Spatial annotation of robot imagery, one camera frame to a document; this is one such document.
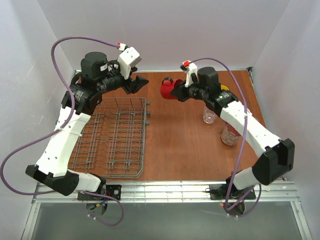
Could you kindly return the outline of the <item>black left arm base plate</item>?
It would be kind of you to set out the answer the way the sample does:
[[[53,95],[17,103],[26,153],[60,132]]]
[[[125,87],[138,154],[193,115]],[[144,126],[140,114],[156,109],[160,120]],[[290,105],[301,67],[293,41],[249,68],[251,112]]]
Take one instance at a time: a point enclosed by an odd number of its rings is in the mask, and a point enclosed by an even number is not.
[[[121,199],[122,186],[120,184],[108,184],[105,189],[102,189],[100,192],[101,195],[106,195],[117,200]],[[79,201],[103,201],[105,197],[89,195],[84,193],[78,193],[77,200]]]

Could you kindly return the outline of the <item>yellow mug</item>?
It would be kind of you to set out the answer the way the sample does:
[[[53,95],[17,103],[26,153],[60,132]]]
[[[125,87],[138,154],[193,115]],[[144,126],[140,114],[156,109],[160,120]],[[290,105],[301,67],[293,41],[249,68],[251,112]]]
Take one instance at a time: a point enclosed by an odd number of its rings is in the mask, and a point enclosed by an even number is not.
[[[227,86],[225,86],[225,85],[221,85],[220,86],[220,89],[222,90],[222,91],[229,91],[230,89],[227,87]]]

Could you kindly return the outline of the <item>bright red mug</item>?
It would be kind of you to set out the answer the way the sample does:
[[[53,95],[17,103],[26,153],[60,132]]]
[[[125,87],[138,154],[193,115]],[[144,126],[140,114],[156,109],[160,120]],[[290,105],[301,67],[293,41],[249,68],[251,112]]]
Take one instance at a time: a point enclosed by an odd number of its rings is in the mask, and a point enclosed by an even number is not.
[[[160,94],[166,100],[177,100],[176,97],[171,95],[171,91],[178,85],[184,85],[185,80],[182,79],[172,79],[171,77],[165,77],[162,80],[160,86]]]

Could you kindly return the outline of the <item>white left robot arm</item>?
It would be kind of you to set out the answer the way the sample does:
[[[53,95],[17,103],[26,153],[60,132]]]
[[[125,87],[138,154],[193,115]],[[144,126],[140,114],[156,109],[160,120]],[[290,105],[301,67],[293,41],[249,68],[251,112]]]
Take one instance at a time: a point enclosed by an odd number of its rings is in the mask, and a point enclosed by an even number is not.
[[[54,134],[43,154],[25,173],[52,190],[68,196],[74,191],[97,193],[103,179],[97,175],[68,169],[73,149],[102,95],[119,88],[135,94],[149,81],[131,74],[137,71],[141,56],[134,47],[121,52],[116,60],[108,60],[102,52],[89,52],[81,60],[81,70],[71,80],[59,112]]]

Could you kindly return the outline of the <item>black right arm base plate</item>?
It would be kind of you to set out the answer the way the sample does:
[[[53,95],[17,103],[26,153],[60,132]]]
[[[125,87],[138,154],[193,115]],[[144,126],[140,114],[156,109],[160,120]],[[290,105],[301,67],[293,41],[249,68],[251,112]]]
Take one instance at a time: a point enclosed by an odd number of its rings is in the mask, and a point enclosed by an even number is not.
[[[228,190],[228,185],[224,184],[210,184],[208,188],[205,189],[206,193],[210,194],[211,200],[223,200],[226,198]],[[236,190],[231,188],[229,198],[232,200],[237,200],[240,197],[244,196],[249,191],[248,195],[244,198],[245,200],[255,200],[256,194],[254,189],[250,189],[249,187]]]

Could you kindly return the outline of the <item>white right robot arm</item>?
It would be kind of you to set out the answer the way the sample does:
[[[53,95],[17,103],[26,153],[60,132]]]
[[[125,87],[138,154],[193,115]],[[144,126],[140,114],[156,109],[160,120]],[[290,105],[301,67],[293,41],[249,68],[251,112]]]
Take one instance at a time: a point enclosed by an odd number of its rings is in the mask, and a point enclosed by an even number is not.
[[[242,102],[229,90],[221,88],[213,67],[197,68],[194,63],[181,65],[186,79],[170,92],[178,101],[202,100],[227,124],[231,125],[254,150],[257,162],[235,174],[231,189],[241,191],[257,184],[269,185],[294,166],[295,144],[281,139],[259,123]]]

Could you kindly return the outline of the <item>pink ghost pattern mug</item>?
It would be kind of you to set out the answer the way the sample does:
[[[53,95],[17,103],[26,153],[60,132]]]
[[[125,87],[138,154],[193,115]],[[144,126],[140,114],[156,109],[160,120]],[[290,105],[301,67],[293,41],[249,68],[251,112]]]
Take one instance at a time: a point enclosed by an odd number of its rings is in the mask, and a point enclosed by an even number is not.
[[[229,123],[226,123],[220,136],[221,141],[227,146],[235,146],[240,138],[241,134]]]

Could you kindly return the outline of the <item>clear glass cup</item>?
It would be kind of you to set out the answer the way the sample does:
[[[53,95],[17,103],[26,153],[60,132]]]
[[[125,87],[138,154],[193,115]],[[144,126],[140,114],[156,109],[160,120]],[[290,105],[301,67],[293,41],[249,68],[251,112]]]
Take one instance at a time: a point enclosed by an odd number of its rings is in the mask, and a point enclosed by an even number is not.
[[[203,121],[207,124],[213,124],[216,117],[217,115],[205,105],[203,110]]]

